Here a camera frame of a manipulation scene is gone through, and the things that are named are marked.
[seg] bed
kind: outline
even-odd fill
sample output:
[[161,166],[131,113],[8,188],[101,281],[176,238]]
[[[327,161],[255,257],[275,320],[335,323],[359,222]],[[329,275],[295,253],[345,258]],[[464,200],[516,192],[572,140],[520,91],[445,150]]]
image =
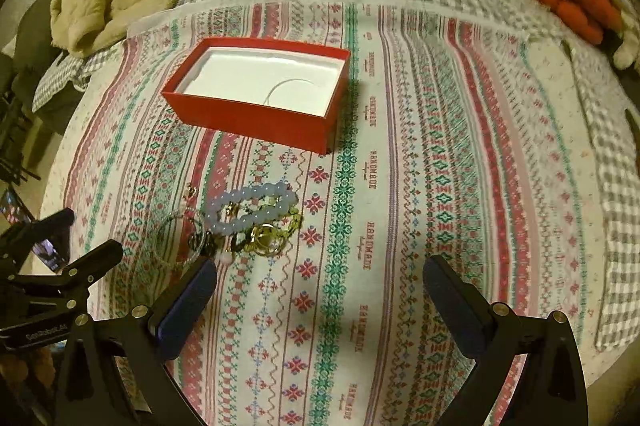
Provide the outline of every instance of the bed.
[[[181,123],[160,90],[210,35],[348,48],[336,151]],[[637,335],[640,181],[623,109],[638,114],[606,57],[533,0],[181,0],[128,36],[95,58],[41,210],[74,209],[73,258],[107,238],[124,246],[94,285],[94,318],[148,304],[180,275],[186,228],[164,250],[153,237],[187,184],[203,207],[285,181],[303,217],[281,256],[219,265],[168,367],[208,424],[437,418],[470,362],[423,293],[429,254],[489,301],[563,310],[587,385]]]

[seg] red box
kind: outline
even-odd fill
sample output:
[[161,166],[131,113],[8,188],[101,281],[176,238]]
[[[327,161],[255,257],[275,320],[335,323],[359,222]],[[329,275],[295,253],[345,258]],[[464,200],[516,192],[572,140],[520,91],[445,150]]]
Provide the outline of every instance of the red box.
[[[269,65],[268,60],[270,58],[276,58],[275,60],[272,60],[271,63],[280,63],[284,58],[289,61],[296,60],[298,57],[297,55],[300,54],[300,67],[306,67],[305,64],[302,64],[302,61],[305,59],[313,59],[310,56],[323,56],[324,58],[332,59],[332,67],[334,68],[340,66],[340,63],[337,60],[342,61],[342,68],[339,71],[338,79],[334,80],[334,86],[332,86],[332,82],[326,82],[321,86],[322,94],[325,97],[330,96],[328,97],[329,101],[326,106],[326,110],[321,116],[311,113],[297,112],[295,110],[287,110],[276,106],[269,106],[268,104],[259,104],[256,102],[245,102],[176,92],[177,88],[182,88],[181,83],[187,78],[190,70],[192,67],[196,66],[196,64],[200,69],[199,71],[194,70],[191,75],[195,74],[195,78],[199,77],[199,74],[202,73],[206,66],[206,61],[210,59],[206,57],[203,58],[203,56],[205,56],[206,53],[210,53],[209,50],[211,48],[229,48],[231,53],[236,52],[244,54],[250,54],[251,50],[255,50],[256,56],[259,54],[265,55],[265,57],[262,58],[264,60],[265,67]],[[171,105],[178,117],[180,117],[180,120],[187,124],[203,126],[214,130],[222,130],[224,132],[237,133],[239,135],[277,142],[286,146],[302,148],[319,154],[325,154],[330,151],[334,143],[340,100],[348,82],[349,57],[350,52],[345,49],[302,42],[260,38],[205,38],[196,48],[194,48],[191,54],[187,56],[180,67],[175,71],[174,75],[167,81],[166,85],[162,89],[162,95]],[[242,58],[239,57],[235,58],[236,62],[241,59]],[[245,63],[246,66],[251,66],[249,65],[248,60],[245,61]],[[284,67],[284,64],[279,64],[277,66],[282,68]],[[271,80],[273,80],[274,74],[278,75],[279,72],[274,69],[274,72],[271,73]],[[248,96],[253,95],[253,90],[247,90],[246,88],[242,88],[240,85],[240,80],[244,80],[244,78],[245,76],[242,74],[237,75],[236,77],[229,77],[229,82],[225,82],[225,88],[228,87],[231,90],[235,89],[236,92],[246,92]],[[269,91],[264,103],[269,102],[270,96],[276,88],[280,88],[282,90],[282,85],[287,82],[295,82],[297,86],[300,86],[300,83],[309,83],[313,88],[317,88],[315,83],[312,83],[311,80],[308,80],[307,78],[290,78],[277,83]],[[263,86],[255,81],[254,84],[260,86],[260,88]],[[291,89],[291,84],[284,87],[284,89],[286,88]],[[303,99],[299,96],[296,96],[291,92],[288,95],[289,102],[296,102],[295,100],[297,99],[298,102],[304,104]],[[317,110],[323,110],[323,107],[324,104],[318,104]]]

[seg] white bead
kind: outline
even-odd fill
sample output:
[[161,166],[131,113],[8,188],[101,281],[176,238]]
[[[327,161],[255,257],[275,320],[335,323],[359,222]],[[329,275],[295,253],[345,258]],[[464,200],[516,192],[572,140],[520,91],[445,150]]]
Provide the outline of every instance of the white bead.
[[283,196],[282,200],[288,202],[290,206],[296,203],[296,194],[293,191],[287,191]]
[[241,231],[248,231],[254,224],[251,215],[241,216],[240,218],[238,218],[238,222],[240,223]]
[[278,216],[284,216],[289,213],[289,205],[286,202],[278,202],[276,204],[276,210],[278,212]]
[[276,194],[275,184],[271,184],[270,182],[267,182],[264,185],[264,194],[267,195],[268,197],[273,197]]
[[242,200],[242,193],[240,190],[233,190],[229,192],[229,199],[231,202],[238,203]]
[[220,263],[222,265],[231,265],[234,262],[234,256],[231,251],[223,251],[220,253]]
[[260,208],[254,213],[254,224],[256,224],[257,226],[264,224],[268,219],[269,218],[267,216],[266,210],[263,208]]
[[287,192],[287,185],[284,182],[278,182],[276,184],[276,194],[283,196]]
[[261,184],[251,188],[251,196],[255,199],[261,199],[264,196],[264,186]]
[[220,200],[220,197],[216,197],[209,204],[209,210],[211,213],[217,213],[220,209],[222,209],[222,201]]
[[239,218],[232,220],[229,225],[231,226],[233,233],[244,231],[244,227],[242,226]]
[[267,221],[272,221],[278,218],[278,211],[273,206],[267,206],[264,210],[264,216]]
[[229,236],[233,232],[231,224],[226,222],[219,222],[216,227],[218,228],[218,234],[223,234],[224,236]]

